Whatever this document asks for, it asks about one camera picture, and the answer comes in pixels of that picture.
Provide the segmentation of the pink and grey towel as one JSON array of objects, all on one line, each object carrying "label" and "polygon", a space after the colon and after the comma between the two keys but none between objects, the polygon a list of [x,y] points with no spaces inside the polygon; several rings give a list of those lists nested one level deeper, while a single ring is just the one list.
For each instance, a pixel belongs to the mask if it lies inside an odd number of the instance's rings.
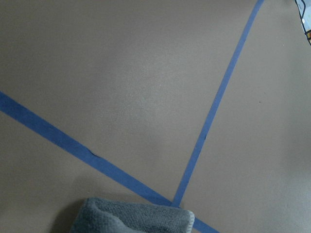
[{"label": "pink and grey towel", "polygon": [[190,233],[193,212],[179,208],[88,198],[71,233]]}]

